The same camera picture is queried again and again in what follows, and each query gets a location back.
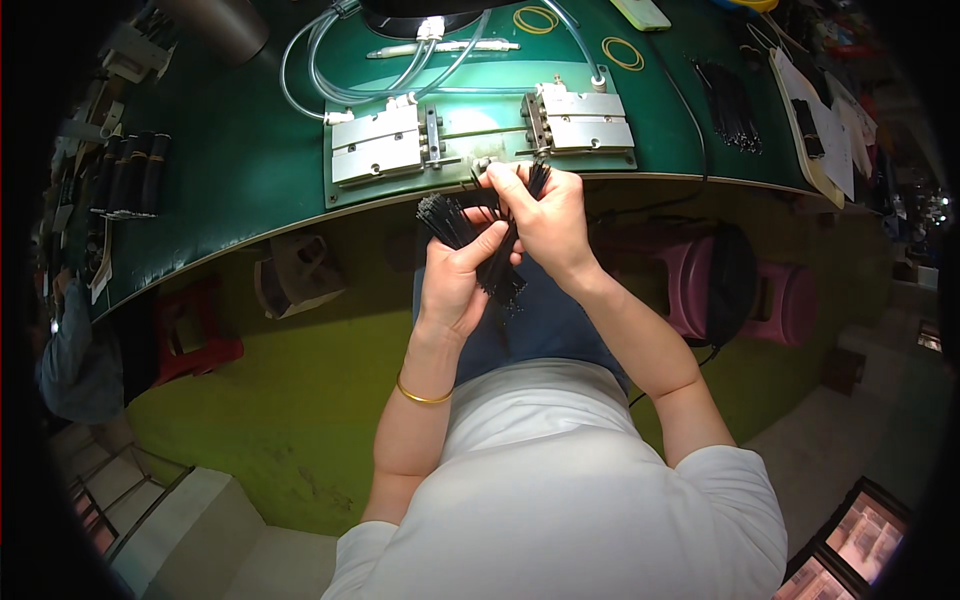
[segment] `woman's right hand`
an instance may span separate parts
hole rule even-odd
[[[584,183],[574,173],[553,169],[537,202],[526,188],[531,164],[492,163],[480,184],[496,190],[514,215],[523,250],[569,293],[578,278],[599,267],[587,240]]]

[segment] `black cable bundle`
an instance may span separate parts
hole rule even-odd
[[[527,191],[534,199],[540,199],[540,193],[549,178],[550,167],[544,164],[542,158],[538,158],[530,167],[530,178],[527,182]],[[510,254],[514,250],[516,240],[519,239],[516,222],[510,215],[509,209],[493,195],[481,194],[478,202],[479,204],[475,205],[489,222],[507,221],[509,228],[493,256],[477,267],[477,281],[487,295],[498,304],[509,310],[517,310],[519,307],[516,304],[516,296],[523,291],[527,283],[510,262]],[[457,199],[435,193],[420,201],[417,206],[417,218],[441,242],[453,250],[460,250],[477,238],[476,227],[467,218],[466,209],[467,207]]]
[[[728,146],[760,154],[763,146],[754,123],[754,110],[743,82],[716,62],[692,60],[710,107],[713,130]]]

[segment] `concrete floor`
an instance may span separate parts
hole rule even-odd
[[[588,211],[648,204],[688,189],[668,182],[589,182]],[[135,401],[128,415],[143,446],[233,474],[269,525],[346,532],[367,501],[373,434],[411,329],[412,277],[391,270],[384,244],[413,229],[413,212],[413,204],[398,204],[322,224],[348,290],[280,322],[266,319],[254,296],[256,250],[178,277],[171,287],[221,275],[222,321],[243,339],[246,353],[213,374],[171,382]],[[888,294],[888,243],[875,217],[844,216],[836,227],[821,228],[769,192],[726,184],[712,184],[669,212],[736,223],[759,257],[805,264],[816,275],[820,312],[806,345],[737,339],[704,366],[720,412],[744,443],[816,386],[843,325],[878,319]],[[656,269],[628,273],[624,282],[651,305],[664,304]],[[661,450],[650,403],[640,401],[633,415],[644,439]]]

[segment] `woman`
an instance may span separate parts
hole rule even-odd
[[[499,323],[476,285],[505,223],[427,246],[370,502],[324,598],[770,598],[786,532],[763,462],[680,335],[600,268],[580,178],[554,170],[538,203],[527,169],[480,179],[516,218],[521,312]],[[665,462],[631,421],[628,375]]]

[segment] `red plastic stool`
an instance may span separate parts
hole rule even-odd
[[[800,265],[760,261],[756,272],[767,280],[765,294],[773,293],[770,319],[748,319],[739,335],[802,346],[817,321],[817,286],[813,272]]]
[[[220,278],[212,276],[156,300],[154,327],[159,344],[160,364],[159,377],[151,387],[155,388],[188,374],[197,376],[209,373],[243,356],[243,342],[220,336],[212,303],[213,290],[220,286]],[[193,306],[200,317],[206,345],[184,352],[177,335],[176,323],[177,318],[182,316],[189,306]]]
[[[642,224],[605,231],[594,240],[605,257],[639,253],[666,263],[670,314],[665,317],[686,338],[707,338],[707,301],[713,236],[698,227]]]

